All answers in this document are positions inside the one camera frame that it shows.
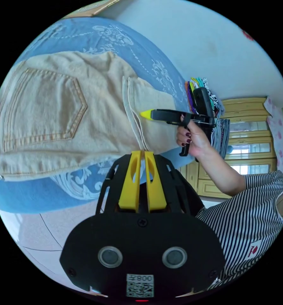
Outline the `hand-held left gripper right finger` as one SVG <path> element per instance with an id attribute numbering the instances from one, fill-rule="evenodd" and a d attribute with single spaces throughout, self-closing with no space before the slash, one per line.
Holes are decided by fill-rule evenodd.
<path id="1" fill-rule="evenodd" d="M 163 211 L 167 202 L 153 152 L 145 152 L 146 188 L 149 213 Z"/>

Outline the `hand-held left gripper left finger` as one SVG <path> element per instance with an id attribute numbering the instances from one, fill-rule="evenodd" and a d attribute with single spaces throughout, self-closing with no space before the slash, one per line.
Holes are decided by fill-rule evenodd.
<path id="1" fill-rule="evenodd" d="M 119 198 L 119 207 L 122 210 L 138 211 L 141 171 L 141 151 L 133 151 L 130 155 Z"/>

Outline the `person's right hand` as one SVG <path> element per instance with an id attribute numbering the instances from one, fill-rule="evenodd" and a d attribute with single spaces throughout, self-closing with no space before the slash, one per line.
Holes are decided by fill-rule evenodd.
<path id="1" fill-rule="evenodd" d="M 205 133 L 192 120 L 187 128 L 183 126 L 177 128 L 176 142 L 182 148 L 189 147 L 189 154 L 199 162 L 211 156 L 214 151 Z"/>

